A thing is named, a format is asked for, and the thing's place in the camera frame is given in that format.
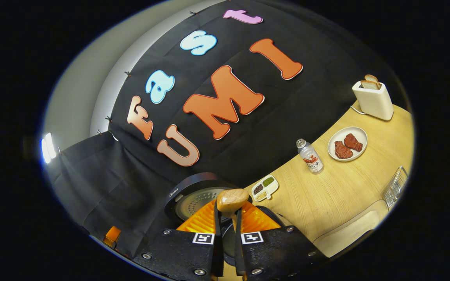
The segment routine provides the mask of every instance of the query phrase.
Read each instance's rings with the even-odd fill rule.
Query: bottle label
[[[311,172],[316,173],[318,171],[320,171],[320,169],[322,169],[323,165],[322,165],[322,161],[320,161],[320,158],[317,154],[317,152],[314,151],[314,153],[312,153],[309,158],[303,158],[303,161],[305,161],[305,163],[307,163],[307,166],[309,166],[309,169]]]

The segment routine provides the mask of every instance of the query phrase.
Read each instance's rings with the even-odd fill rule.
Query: bread slice
[[[380,82],[378,82],[378,78],[376,78],[376,76],[368,74],[364,76],[364,79],[366,79],[367,81],[376,82],[378,84],[378,89],[381,89],[381,84]]]
[[[374,81],[362,80],[361,84],[362,84],[362,87],[364,87],[364,89],[373,89],[373,90],[380,89],[379,84]]]

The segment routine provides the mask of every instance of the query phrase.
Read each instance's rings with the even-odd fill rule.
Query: white wall
[[[95,39],[69,65],[46,109],[43,135],[51,132],[61,150],[107,130],[107,115],[125,81],[145,51],[164,33],[223,0],[170,0],[150,7]]]

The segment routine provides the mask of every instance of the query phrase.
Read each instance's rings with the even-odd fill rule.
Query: plastic bottle
[[[312,173],[319,174],[324,170],[324,165],[310,142],[306,142],[304,139],[298,139],[296,141],[296,147],[298,148],[298,154]]]

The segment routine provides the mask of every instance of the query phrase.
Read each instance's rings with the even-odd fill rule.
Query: wooden table
[[[361,110],[358,101],[354,107]],[[254,205],[266,206],[285,216],[313,242],[382,199],[386,184],[399,166],[409,173],[414,154],[412,116],[396,105],[393,110],[391,120],[384,121],[349,108],[312,144],[325,166],[324,171],[312,174],[296,155],[270,173],[279,182],[272,198],[254,201]],[[351,162],[334,160],[327,152],[327,144],[336,132],[350,126],[366,131],[368,146]],[[251,196],[255,184],[246,187]],[[235,267],[228,264],[223,275],[221,281],[241,280],[236,276]]]

